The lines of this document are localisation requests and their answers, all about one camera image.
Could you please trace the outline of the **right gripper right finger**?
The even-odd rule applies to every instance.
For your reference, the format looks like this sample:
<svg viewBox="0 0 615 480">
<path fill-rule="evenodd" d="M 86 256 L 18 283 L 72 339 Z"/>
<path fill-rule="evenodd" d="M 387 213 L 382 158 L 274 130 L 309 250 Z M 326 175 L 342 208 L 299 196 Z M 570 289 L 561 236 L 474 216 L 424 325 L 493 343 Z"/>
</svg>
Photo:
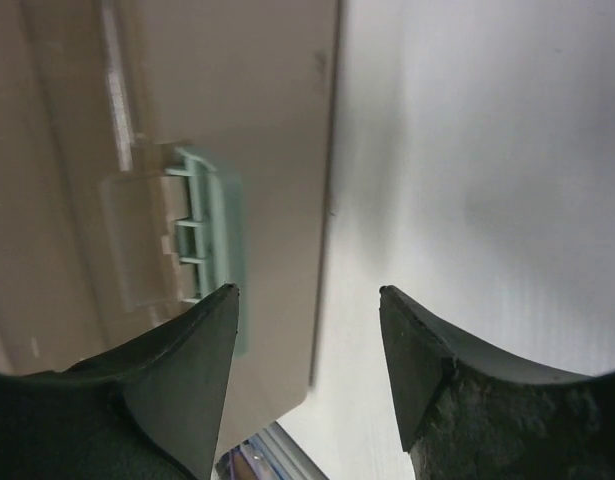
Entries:
<svg viewBox="0 0 615 480">
<path fill-rule="evenodd" d="M 615 371 L 498 348 L 393 286 L 380 327 L 403 450 L 419 479 L 615 479 Z"/>
</svg>

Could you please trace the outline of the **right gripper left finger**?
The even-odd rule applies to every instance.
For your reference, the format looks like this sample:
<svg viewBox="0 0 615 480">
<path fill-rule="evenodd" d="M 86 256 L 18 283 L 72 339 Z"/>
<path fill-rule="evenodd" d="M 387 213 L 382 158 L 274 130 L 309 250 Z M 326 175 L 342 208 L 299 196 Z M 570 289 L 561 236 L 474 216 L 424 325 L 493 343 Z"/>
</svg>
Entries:
<svg viewBox="0 0 615 480">
<path fill-rule="evenodd" d="M 63 372 L 0 373 L 0 479 L 207 479 L 236 343 L 239 292 Z"/>
</svg>

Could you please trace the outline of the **translucent brown toolbox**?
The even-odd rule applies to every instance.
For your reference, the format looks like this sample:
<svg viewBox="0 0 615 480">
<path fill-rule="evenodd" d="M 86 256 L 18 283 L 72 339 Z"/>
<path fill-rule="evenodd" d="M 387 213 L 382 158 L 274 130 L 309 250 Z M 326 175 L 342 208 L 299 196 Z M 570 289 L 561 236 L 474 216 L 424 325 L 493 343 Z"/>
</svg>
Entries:
<svg viewBox="0 0 615 480">
<path fill-rule="evenodd" d="M 217 452 L 306 398 L 341 10 L 0 1 L 0 373 L 64 370 L 226 283 L 208 195 L 232 182 L 246 274 Z"/>
</svg>

